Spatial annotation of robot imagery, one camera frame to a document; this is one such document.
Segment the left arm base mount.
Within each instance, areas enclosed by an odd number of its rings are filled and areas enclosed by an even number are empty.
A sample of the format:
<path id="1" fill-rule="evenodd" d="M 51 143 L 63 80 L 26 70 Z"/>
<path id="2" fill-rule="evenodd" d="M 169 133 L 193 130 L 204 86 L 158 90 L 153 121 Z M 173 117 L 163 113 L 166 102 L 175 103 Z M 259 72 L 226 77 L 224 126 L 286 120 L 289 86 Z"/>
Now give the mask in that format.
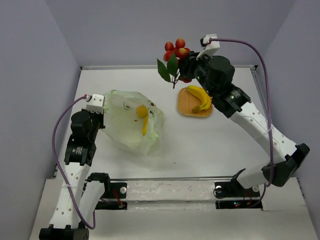
<path id="1" fill-rule="evenodd" d="M 112 182 L 110 190 L 105 192 L 98 201 L 96 210 L 126 210 L 128 203 L 127 197 L 127 183 L 126 182 Z"/>

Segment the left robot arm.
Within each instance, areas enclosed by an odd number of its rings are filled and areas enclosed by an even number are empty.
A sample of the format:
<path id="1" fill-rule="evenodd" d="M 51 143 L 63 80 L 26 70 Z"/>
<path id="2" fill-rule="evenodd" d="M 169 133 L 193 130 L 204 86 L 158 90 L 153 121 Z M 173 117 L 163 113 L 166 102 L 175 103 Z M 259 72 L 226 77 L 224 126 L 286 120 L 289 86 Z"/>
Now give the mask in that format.
<path id="1" fill-rule="evenodd" d="M 82 109 L 74 113 L 70 128 L 64 165 L 57 164 L 63 184 L 49 226 L 40 229 L 41 240 L 89 239 L 89 231 L 96 227 L 96 206 L 111 191 L 107 173 L 89 173 L 98 131 L 105 128 L 104 110 Z"/>

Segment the fake yellow banana bunch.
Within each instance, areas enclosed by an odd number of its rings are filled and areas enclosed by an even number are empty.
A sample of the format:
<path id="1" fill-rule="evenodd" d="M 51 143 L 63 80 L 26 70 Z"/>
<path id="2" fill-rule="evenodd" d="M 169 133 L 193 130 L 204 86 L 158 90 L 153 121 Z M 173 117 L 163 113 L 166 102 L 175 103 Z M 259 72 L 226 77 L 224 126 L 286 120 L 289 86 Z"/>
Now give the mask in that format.
<path id="1" fill-rule="evenodd" d="M 212 99 L 203 88 L 195 85 L 189 85 L 187 87 L 187 91 L 201 101 L 201 105 L 196 105 L 192 108 L 193 113 L 197 114 L 201 111 L 206 111 L 211 107 Z"/>

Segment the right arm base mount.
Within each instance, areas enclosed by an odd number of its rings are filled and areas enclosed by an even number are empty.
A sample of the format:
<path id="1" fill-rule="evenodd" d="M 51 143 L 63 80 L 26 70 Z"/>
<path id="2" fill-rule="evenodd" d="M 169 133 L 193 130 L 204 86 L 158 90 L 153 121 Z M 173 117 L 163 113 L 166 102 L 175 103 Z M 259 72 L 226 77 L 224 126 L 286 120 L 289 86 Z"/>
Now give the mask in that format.
<path id="1" fill-rule="evenodd" d="M 244 188 L 237 180 L 239 173 L 229 180 L 214 183 L 212 191 L 217 210 L 263 209 L 260 190 Z"/>

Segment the square woven bamboo tray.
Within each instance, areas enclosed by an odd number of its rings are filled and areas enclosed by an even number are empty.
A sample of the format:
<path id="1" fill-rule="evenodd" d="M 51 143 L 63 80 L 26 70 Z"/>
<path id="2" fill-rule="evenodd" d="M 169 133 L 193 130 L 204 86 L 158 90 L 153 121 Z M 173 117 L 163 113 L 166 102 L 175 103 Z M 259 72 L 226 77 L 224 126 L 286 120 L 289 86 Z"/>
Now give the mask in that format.
<path id="1" fill-rule="evenodd" d="M 214 111 L 213 105 L 207 110 L 202 110 L 199 113 L 193 113 L 192 108 L 196 105 L 200 105 L 201 101 L 190 94 L 187 91 L 187 88 L 182 88 L 177 96 L 177 111 L 185 117 L 191 117 L 191 118 L 208 118 L 212 115 Z"/>

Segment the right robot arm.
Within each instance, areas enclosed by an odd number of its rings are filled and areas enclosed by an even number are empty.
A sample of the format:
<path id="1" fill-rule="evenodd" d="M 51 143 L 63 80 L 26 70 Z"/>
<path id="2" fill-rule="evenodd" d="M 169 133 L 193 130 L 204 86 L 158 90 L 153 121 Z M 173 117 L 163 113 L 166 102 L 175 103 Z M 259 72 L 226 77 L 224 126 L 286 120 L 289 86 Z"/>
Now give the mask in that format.
<path id="1" fill-rule="evenodd" d="M 283 187 L 309 154 L 309 146 L 295 143 L 268 123 L 251 98 L 232 83 L 235 67 L 226 57 L 198 56 L 190 51 L 178 67 L 182 77 L 196 79 L 211 97 L 213 106 L 243 128 L 270 158 L 265 165 L 237 172 L 230 183 L 231 192 L 242 196 L 258 185 Z"/>

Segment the light green plastic bag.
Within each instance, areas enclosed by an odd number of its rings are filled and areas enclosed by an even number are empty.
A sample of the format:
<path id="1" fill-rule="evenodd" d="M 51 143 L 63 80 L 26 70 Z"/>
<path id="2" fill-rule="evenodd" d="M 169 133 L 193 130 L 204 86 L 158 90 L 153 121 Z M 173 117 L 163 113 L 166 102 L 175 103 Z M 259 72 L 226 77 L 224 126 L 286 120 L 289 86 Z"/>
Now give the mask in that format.
<path id="1" fill-rule="evenodd" d="M 111 90 L 104 94 L 103 132 L 120 149 L 136 155 L 153 155 L 160 149 L 165 115 L 156 104 L 138 91 Z M 144 119 L 136 113 L 138 106 L 148 110 L 146 135 Z"/>

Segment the fake red berry branch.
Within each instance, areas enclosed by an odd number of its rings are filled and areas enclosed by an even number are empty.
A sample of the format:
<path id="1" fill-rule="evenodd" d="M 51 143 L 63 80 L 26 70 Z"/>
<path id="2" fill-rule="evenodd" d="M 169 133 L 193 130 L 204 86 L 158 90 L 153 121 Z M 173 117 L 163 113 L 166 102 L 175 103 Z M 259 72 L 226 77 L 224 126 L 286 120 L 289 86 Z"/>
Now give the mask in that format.
<path id="1" fill-rule="evenodd" d="M 175 43 L 167 41 L 164 45 L 165 53 L 163 61 L 157 59 L 157 72 L 167 83 L 172 84 L 175 89 L 178 82 L 190 83 L 192 79 L 182 76 L 180 73 L 180 62 L 184 60 L 190 49 L 186 47 L 183 38 L 177 38 Z"/>

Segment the fake yellow starfruit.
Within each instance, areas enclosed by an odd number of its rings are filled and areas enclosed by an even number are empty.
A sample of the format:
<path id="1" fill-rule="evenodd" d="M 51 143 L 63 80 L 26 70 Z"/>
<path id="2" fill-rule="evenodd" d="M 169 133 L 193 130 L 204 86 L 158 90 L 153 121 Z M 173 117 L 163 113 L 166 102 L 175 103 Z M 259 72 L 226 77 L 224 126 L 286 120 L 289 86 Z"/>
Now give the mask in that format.
<path id="1" fill-rule="evenodd" d="M 143 136 L 145 136 L 146 133 L 147 133 L 148 120 L 149 120 L 149 116 L 147 115 L 147 116 L 144 118 L 144 121 L 143 121 L 143 127 L 142 127 L 142 134 L 143 134 Z"/>

